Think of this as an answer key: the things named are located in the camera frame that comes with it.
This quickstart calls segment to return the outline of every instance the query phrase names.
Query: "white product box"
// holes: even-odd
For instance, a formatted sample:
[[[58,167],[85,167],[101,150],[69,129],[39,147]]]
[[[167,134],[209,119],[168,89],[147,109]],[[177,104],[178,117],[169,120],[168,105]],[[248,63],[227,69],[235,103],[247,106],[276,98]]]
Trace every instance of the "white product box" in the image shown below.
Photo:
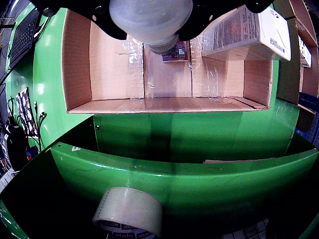
[[[310,68],[311,54],[308,48],[306,47],[306,45],[304,44],[304,42],[301,40],[301,38],[299,36],[298,38],[299,38],[300,63],[302,66]]]
[[[221,61],[290,61],[287,21],[270,7],[256,14],[241,6],[204,31],[202,56]]]

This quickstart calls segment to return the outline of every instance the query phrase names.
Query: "cardboard box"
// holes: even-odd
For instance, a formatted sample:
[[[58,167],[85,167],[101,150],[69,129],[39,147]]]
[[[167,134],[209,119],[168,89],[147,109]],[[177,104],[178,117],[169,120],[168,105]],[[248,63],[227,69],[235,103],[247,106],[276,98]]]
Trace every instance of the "cardboard box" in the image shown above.
[[[281,61],[277,97],[298,104],[299,92],[318,97],[319,61],[318,45],[309,13],[303,1],[275,0],[274,9],[288,20],[291,61]],[[311,68],[301,66],[299,36],[312,56]]]
[[[256,14],[241,6],[204,31],[202,55],[221,61],[290,60],[287,21],[270,7]]]
[[[298,39],[299,39],[299,51],[300,51],[300,63],[302,66],[310,68],[311,54],[299,36],[298,36]]]
[[[207,80],[209,73],[205,68],[201,68],[203,67],[201,56],[192,62],[164,63],[161,56],[149,52],[148,49],[144,49],[143,98],[132,99],[132,92],[127,91],[130,90],[127,85],[131,80],[140,82],[140,78],[132,78],[127,51],[118,51],[126,49],[108,36],[98,35],[98,32],[91,21],[67,10],[61,61],[68,113],[242,112],[270,108],[272,61],[245,63],[207,61],[208,65],[216,67],[215,73],[225,85],[225,91],[216,97],[208,97],[207,94],[194,97],[192,74],[193,80],[199,81],[200,75],[205,75],[204,78]],[[116,44],[120,45],[117,49],[113,47]],[[201,65],[197,71],[194,68],[196,61]],[[150,85],[156,87],[150,88],[148,82],[152,82]],[[133,92],[139,97],[140,85]]]

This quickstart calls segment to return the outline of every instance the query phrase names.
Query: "box flap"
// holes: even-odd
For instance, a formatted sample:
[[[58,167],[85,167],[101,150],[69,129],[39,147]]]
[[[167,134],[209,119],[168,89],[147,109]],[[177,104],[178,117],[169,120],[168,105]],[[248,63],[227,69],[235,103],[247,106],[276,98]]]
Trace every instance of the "box flap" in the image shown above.
[[[129,114],[129,113],[190,113],[258,111],[269,107],[253,108],[232,98],[147,98],[91,101],[69,113]]]
[[[283,18],[294,17],[296,15],[292,3],[289,0],[274,0],[273,5],[274,10]]]
[[[317,47],[308,47],[312,56],[311,68],[304,67],[302,92],[308,95],[318,97],[319,91],[319,61]]]
[[[61,77],[66,111],[92,100],[90,82],[91,21],[67,10],[62,35]]]
[[[283,18],[297,18],[298,32],[306,46],[317,46],[313,23],[302,0],[275,0],[274,9]]]
[[[311,21],[309,12],[303,0],[290,0],[294,9],[294,13],[299,22],[302,22],[308,30],[313,39],[316,39],[313,23]]]
[[[317,39],[312,36],[312,34],[309,32],[308,28],[305,27],[305,25],[298,19],[297,19],[297,29],[298,29],[298,35],[303,40],[304,44],[307,47],[317,47]]]
[[[269,106],[273,61],[245,61],[244,97]]]
[[[257,110],[265,110],[265,109],[270,109],[269,106],[264,106],[264,105],[261,105],[257,102],[254,102],[254,101],[251,101],[247,98],[243,98],[243,97],[233,97],[235,100],[239,101],[239,102],[242,102],[254,109],[257,109]]]
[[[297,23],[296,19],[290,19],[287,20],[287,22],[292,51],[291,61],[280,62],[277,97],[298,104],[300,87],[300,52]]]

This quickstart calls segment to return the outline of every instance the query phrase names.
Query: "packing tape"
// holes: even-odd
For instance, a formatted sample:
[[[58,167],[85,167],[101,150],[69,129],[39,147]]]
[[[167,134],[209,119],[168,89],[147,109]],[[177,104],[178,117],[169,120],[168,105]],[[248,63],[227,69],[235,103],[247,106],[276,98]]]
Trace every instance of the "packing tape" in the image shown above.
[[[137,189],[108,189],[93,223],[116,238],[160,238],[162,206],[152,195]]]

